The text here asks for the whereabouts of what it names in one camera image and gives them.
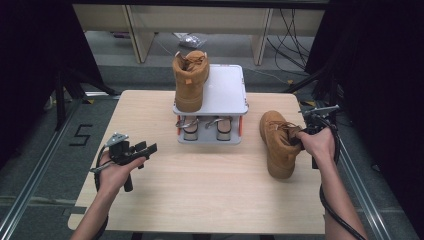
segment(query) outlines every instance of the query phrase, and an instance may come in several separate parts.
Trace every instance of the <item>wooden table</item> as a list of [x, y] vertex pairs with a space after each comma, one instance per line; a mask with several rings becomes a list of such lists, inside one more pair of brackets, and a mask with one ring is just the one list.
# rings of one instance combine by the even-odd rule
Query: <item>wooden table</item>
[[[189, 145], [177, 141], [174, 91], [125, 91], [102, 140], [114, 132], [158, 144], [145, 168], [132, 173], [134, 190], [121, 190], [110, 213], [108, 230], [133, 232], [324, 234], [321, 183], [302, 151], [290, 179], [272, 178], [259, 121], [268, 110], [304, 125], [291, 94], [247, 93], [238, 145]], [[87, 174], [76, 207], [89, 207], [96, 194]], [[75, 229], [82, 214], [72, 214]]]

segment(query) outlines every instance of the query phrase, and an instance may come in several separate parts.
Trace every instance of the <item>human hand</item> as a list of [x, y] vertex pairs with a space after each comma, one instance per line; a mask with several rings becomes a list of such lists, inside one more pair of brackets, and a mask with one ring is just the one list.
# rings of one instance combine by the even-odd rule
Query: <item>human hand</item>
[[[109, 160], [109, 151], [105, 151], [100, 160], [100, 166]], [[126, 165], [111, 164], [109, 167], [103, 169], [100, 172], [99, 191], [106, 191], [115, 195], [118, 194], [119, 189], [125, 184], [131, 171], [141, 166], [145, 161], [145, 157], [139, 157]]]
[[324, 161], [333, 161], [335, 144], [330, 128], [326, 127], [315, 135], [298, 132], [296, 137], [302, 141], [305, 150], [315, 158], [318, 166], [325, 163]]

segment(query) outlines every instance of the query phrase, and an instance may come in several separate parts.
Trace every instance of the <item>finger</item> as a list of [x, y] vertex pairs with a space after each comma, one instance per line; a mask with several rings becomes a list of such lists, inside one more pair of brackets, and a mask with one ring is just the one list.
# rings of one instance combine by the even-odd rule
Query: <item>finger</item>
[[299, 138], [300, 140], [302, 140], [302, 138], [303, 138], [304, 136], [306, 136], [306, 135], [309, 135], [309, 134], [307, 134], [307, 133], [305, 133], [305, 132], [303, 132], [303, 131], [300, 131], [300, 132], [297, 132], [297, 133], [296, 133], [296, 137], [297, 137], [297, 138]]
[[139, 157], [139, 158], [136, 158], [134, 161], [128, 163], [125, 166], [127, 166], [128, 169], [131, 171], [131, 170], [133, 170], [133, 169], [135, 169], [135, 168], [140, 167], [141, 165], [143, 165], [143, 163], [145, 161], [146, 161], [146, 157]]

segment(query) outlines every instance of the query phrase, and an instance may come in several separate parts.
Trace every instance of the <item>handheld controller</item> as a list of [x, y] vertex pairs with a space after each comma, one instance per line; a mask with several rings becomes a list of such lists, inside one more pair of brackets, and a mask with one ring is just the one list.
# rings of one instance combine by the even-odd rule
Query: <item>handheld controller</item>
[[[103, 154], [103, 151], [105, 148], [109, 147], [109, 157], [110, 161], [109, 163], [113, 162], [117, 165], [126, 165], [135, 159], [139, 157], [145, 157], [147, 160], [150, 158], [150, 155], [155, 153], [157, 151], [157, 145], [152, 144], [147, 147], [147, 144], [145, 141], [137, 143], [134, 146], [130, 146], [129, 141], [125, 141], [128, 138], [128, 135], [114, 133], [112, 137], [107, 141], [107, 143], [103, 146], [102, 150], [100, 151], [98, 155], [98, 160], [96, 164], [96, 168], [91, 169], [91, 172], [94, 172], [95, 174], [95, 181], [96, 181], [96, 188], [99, 188], [99, 179], [98, 175], [99, 172], [107, 167], [108, 165], [103, 164], [102, 166], [99, 166], [100, 159]], [[144, 164], [138, 167], [138, 169], [141, 169], [144, 167]], [[133, 190], [132, 180], [131, 180], [131, 174], [128, 175], [128, 179], [124, 184], [125, 192], [131, 192]]]
[[[305, 119], [306, 128], [304, 131], [310, 135], [319, 133], [322, 129], [330, 127], [333, 135], [337, 131], [337, 127], [328, 120], [329, 114], [339, 109], [338, 105], [333, 107], [315, 108], [302, 112]], [[312, 158], [312, 168], [318, 169], [315, 159]]]

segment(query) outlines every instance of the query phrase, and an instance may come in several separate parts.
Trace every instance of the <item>shoe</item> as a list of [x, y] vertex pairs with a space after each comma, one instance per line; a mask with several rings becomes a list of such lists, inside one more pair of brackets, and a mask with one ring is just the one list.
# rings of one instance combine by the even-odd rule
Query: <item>shoe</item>
[[220, 116], [213, 121], [210, 121], [205, 124], [205, 128], [208, 129], [211, 125], [216, 124], [217, 135], [216, 139], [218, 141], [230, 141], [231, 140], [231, 121], [232, 117], [229, 116]]
[[183, 129], [184, 140], [196, 141], [198, 139], [198, 123], [199, 119], [196, 116], [182, 116], [175, 126]]
[[290, 137], [295, 137], [301, 130], [300, 126], [287, 122], [277, 111], [268, 111], [262, 116], [259, 131], [267, 146], [267, 166], [272, 177], [287, 179], [293, 174], [301, 143], [291, 145]]
[[203, 103], [203, 85], [209, 77], [207, 54], [195, 50], [183, 56], [177, 52], [172, 68], [176, 81], [175, 106], [181, 112], [198, 111]]

